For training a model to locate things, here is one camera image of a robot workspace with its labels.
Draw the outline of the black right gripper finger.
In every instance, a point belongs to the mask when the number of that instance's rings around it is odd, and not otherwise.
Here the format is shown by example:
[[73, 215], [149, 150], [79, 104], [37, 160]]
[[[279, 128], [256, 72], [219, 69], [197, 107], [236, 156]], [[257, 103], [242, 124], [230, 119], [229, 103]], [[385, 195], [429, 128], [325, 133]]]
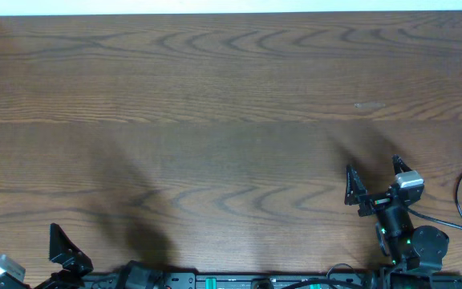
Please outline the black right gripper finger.
[[411, 168], [405, 164], [405, 162], [399, 155], [397, 154], [393, 155], [391, 160], [392, 160], [395, 175], [411, 171]]
[[358, 172], [352, 165], [347, 165], [344, 204], [349, 206], [358, 205], [363, 202], [366, 195], [367, 189], [362, 183]]

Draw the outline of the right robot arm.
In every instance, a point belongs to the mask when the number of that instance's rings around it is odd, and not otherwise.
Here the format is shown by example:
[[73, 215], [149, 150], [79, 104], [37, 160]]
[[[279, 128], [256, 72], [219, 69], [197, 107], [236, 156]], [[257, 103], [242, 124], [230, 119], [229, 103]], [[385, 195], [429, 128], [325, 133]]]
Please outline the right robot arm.
[[365, 288], [462, 288], [462, 276], [443, 273], [449, 237], [434, 226], [413, 226], [408, 209], [420, 200], [424, 180], [394, 155], [395, 181], [382, 193], [368, 193], [357, 170], [346, 167], [344, 203], [357, 205], [361, 217], [377, 217], [379, 247], [391, 259], [363, 279]]

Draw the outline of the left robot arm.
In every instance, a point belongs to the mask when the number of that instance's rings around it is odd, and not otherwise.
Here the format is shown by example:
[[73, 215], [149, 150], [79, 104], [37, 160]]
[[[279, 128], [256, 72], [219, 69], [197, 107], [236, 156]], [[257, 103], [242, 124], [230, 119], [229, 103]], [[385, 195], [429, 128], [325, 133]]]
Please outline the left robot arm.
[[68, 237], [59, 224], [51, 223], [49, 260], [62, 269], [41, 282], [34, 289], [75, 289], [84, 287], [83, 277], [94, 270], [91, 259]]

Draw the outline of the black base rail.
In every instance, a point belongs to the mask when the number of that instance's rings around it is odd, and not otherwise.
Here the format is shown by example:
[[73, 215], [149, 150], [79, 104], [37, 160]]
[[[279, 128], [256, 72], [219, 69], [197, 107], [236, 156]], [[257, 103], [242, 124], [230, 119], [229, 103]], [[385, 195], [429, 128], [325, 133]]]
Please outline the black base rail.
[[401, 272], [356, 271], [345, 263], [325, 273], [200, 273], [188, 270], [160, 271], [135, 261], [111, 273], [83, 277], [83, 289], [257, 289], [257, 288], [462, 288], [462, 275], [410, 275]]

